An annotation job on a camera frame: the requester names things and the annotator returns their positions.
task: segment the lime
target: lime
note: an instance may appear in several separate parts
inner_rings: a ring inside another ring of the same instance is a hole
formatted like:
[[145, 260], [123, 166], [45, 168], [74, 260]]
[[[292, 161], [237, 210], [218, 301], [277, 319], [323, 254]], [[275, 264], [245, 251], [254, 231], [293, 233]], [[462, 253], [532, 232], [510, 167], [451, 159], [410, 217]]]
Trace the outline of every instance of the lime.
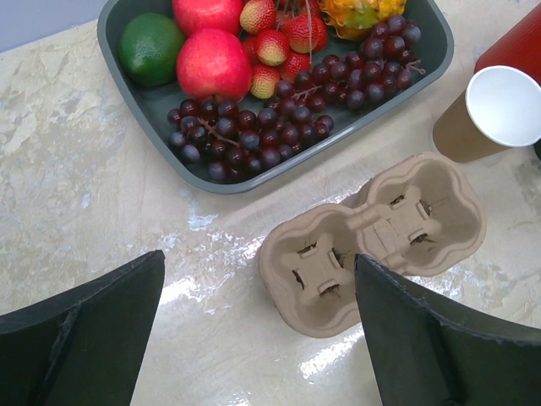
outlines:
[[139, 85], [164, 85], [176, 78], [177, 56], [185, 41], [186, 36], [166, 15], [140, 14], [126, 25], [118, 58]]

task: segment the grape cluster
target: grape cluster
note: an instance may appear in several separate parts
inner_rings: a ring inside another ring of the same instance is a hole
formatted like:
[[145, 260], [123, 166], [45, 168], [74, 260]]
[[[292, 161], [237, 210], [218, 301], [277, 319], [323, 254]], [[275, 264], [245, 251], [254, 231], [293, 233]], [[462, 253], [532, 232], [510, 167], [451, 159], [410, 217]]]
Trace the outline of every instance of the grape cluster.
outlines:
[[175, 127], [169, 147], [181, 162], [203, 161], [211, 180], [232, 183], [292, 158], [327, 138], [334, 126], [330, 116], [313, 121], [308, 108], [295, 106], [289, 111], [276, 99], [257, 115], [239, 111], [229, 99], [187, 99], [168, 113], [167, 120]]
[[421, 30], [412, 21], [394, 15], [379, 22], [370, 37], [357, 51], [345, 57], [327, 55], [312, 71], [300, 71], [294, 80], [295, 91], [282, 80], [276, 95], [287, 106], [306, 106], [323, 112], [330, 105], [344, 106], [358, 112], [377, 107], [413, 85], [413, 72], [424, 69], [411, 50], [420, 39]]
[[328, 106], [360, 112], [413, 85], [424, 69], [412, 51], [421, 38], [413, 21], [394, 15], [373, 26], [357, 51], [327, 55], [293, 83], [280, 80], [256, 114], [229, 99], [184, 100], [167, 119], [175, 126], [169, 147], [184, 164], [205, 162], [215, 182], [238, 183], [284, 162], [329, 137]]

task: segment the brown paper cup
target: brown paper cup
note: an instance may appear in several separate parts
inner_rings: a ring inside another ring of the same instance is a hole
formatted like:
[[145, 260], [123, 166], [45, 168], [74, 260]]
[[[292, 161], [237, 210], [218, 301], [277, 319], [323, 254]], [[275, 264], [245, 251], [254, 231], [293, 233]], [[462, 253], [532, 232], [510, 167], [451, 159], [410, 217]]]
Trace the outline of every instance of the brown paper cup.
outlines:
[[470, 162], [541, 139], [541, 86], [509, 66], [478, 71], [434, 126], [434, 146]]
[[432, 132], [438, 152], [454, 162], [471, 162], [508, 150], [489, 140], [473, 123], [466, 109], [466, 91], [436, 121]]

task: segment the marble table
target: marble table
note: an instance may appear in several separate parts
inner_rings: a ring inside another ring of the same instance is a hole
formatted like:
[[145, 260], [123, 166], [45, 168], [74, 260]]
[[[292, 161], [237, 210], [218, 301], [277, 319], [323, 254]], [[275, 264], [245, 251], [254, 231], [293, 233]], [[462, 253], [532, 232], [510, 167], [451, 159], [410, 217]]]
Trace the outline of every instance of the marble table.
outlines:
[[[381, 404], [363, 328], [290, 329], [256, 266], [266, 234], [429, 149], [475, 58], [538, 0], [439, 0], [451, 67], [347, 140], [241, 195], [184, 182], [143, 134], [96, 41], [96, 22], [0, 54], [0, 314], [161, 249], [166, 283], [133, 406]], [[506, 151], [462, 165], [488, 212], [480, 250], [419, 283], [541, 327], [541, 162]]]

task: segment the red apple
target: red apple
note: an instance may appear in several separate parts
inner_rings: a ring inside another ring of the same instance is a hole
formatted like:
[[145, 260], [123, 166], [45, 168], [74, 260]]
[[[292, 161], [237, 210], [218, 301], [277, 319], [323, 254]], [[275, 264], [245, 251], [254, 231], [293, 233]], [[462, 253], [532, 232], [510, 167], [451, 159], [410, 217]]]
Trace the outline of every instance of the red apple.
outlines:
[[202, 28], [218, 28], [236, 36], [243, 0], [172, 0], [172, 9], [186, 36]]
[[220, 95], [240, 102], [252, 84], [252, 66], [232, 33], [204, 28], [190, 36], [177, 59], [178, 83], [195, 99]]

